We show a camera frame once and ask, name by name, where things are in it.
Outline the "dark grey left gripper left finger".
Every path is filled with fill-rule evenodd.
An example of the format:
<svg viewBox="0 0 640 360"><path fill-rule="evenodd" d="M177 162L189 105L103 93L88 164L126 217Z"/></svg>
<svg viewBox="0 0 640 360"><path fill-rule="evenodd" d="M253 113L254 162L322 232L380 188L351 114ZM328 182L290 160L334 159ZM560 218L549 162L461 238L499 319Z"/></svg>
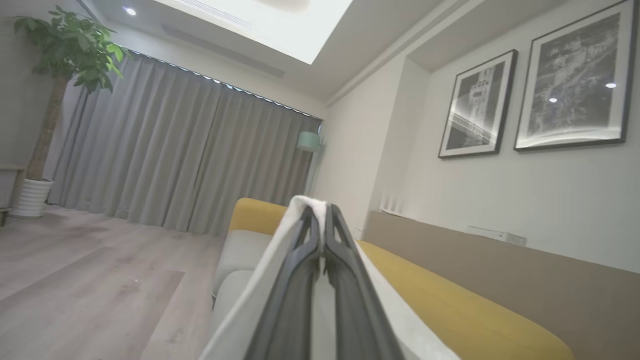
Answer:
<svg viewBox="0 0 640 360"><path fill-rule="evenodd" d="M320 226L306 206L294 223L294 234L245 360L309 360L313 324L313 288L322 255Z"/></svg>

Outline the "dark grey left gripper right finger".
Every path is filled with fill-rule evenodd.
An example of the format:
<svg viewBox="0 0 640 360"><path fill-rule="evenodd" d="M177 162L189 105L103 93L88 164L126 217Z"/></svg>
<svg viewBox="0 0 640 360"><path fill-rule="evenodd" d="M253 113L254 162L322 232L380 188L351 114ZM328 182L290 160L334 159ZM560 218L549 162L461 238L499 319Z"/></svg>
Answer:
<svg viewBox="0 0 640 360"><path fill-rule="evenodd" d="M337 205L327 205L324 254L334 288L338 360L403 360L397 337Z"/></svg>

